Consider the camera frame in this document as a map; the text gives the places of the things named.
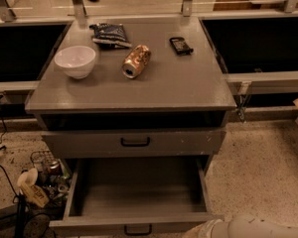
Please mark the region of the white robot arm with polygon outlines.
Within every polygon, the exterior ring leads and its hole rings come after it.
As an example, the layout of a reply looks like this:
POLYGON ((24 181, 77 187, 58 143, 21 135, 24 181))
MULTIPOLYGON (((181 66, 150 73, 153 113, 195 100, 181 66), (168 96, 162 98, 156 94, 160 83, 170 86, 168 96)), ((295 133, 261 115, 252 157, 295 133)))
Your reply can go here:
POLYGON ((209 220, 190 229, 182 238, 298 238, 298 227, 279 225, 242 214, 231 221, 209 220))

